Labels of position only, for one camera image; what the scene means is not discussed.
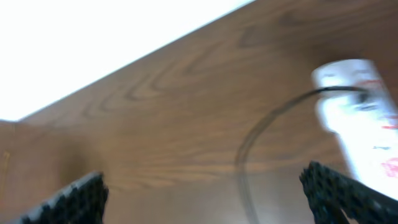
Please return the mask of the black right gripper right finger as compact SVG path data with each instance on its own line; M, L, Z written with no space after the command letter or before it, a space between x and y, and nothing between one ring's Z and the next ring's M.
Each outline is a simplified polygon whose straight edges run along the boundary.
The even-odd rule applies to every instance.
M299 177L316 224L397 224L397 200L312 161Z

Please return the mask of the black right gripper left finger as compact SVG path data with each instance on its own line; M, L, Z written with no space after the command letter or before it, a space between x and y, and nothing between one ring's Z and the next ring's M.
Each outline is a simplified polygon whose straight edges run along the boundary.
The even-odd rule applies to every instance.
M103 173L91 172L10 223L103 224L108 194Z

